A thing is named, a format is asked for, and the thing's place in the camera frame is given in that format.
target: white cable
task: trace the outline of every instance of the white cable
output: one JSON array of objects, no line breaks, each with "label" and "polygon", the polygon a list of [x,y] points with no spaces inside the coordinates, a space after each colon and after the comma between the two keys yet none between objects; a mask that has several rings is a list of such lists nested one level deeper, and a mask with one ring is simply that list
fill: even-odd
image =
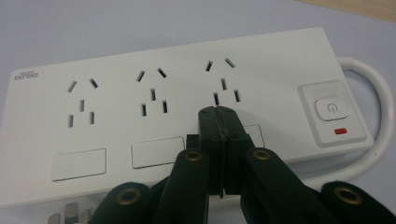
[{"label": "white cable", "polygon": [[324,183],[335,180],[346,181],[356,175],[360,175],[371,166],[373,166],[382,155],[387,151],[390,141],[393,137],[395,126],[395,106],[392,93],[387,81],[374,70],[370,65],[352,58],[337,58],[341,68],[344,71],[353,71],[367,78],[373,83],[379,97],[381,106],[381,123],[378,137],[373,147],[356,161],[352,162],[345,168],[315,177],[304,179],[303,182],[312,189],[320,189]]}]

